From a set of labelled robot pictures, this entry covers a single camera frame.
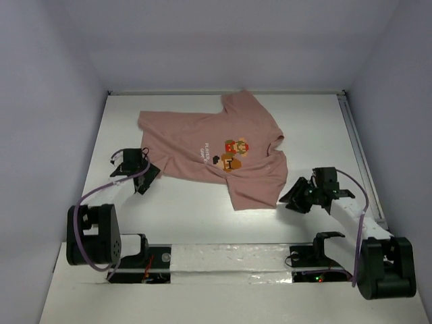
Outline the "pink printed t-shirt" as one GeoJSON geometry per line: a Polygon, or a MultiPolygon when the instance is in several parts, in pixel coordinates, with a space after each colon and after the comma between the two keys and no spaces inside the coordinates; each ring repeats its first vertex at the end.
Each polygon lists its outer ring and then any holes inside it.
{"type": "Polygon", "coordinates": [[[284,133],[246,90],[221,104],[219,113],[140,112],[142,147],[165,176],[225,184],[236,211],[274,209],[288,177],[284,133]]]}

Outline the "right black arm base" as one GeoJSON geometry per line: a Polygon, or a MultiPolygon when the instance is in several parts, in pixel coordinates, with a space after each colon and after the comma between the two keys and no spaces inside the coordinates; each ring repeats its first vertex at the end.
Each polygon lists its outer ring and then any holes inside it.
{"type": "Polygon", "coordinates": [[[344,269],[334,258],[325,254],[328,240],[345,240],[340,232],[319,232],[311,244],[293,245],[285,258],[285,266],[293,270],[294,283],[351,282],[351,272],[344,269]]]}

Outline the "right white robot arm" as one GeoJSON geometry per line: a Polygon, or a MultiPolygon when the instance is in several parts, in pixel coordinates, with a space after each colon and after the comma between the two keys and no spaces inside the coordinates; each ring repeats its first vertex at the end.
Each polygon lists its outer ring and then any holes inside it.
{"type": "Polygon", "coordinates": [[[320,206],[337,220],[343,232],[319,232],[310,245],[294,245],[285,259],[287,266],[302,269],[302,275],[341,273],[366,300],[412,298],[416,276],[412,244],[395,237],[360,208],[355,195],[340,188],[336,176],[299,178],[280,198],[286,208],[306,214],[320,206]]]}

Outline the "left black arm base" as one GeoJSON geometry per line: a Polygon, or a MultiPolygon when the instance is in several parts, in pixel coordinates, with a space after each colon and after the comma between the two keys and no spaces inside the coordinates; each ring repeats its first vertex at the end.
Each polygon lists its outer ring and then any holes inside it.
{"type": "Polygon", "coordinates": [[[107,274],[111,284],[169,284],[171,282],[171,246],[150,245],[145,254],[120,259],[119,267],[107,274]]]}

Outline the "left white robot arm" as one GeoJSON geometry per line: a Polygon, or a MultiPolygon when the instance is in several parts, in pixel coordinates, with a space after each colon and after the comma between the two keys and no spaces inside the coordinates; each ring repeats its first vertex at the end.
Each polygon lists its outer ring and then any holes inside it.
{"type": "Polygon", "coordinates": [[[66,259],[103,272],[119,264],[122,241],[117,212],[132,196],[143,195],[160,169],[150,150],[123,148],[110,158],[115,167],[107,183],[84,194],[67,212],[66,259]]]}

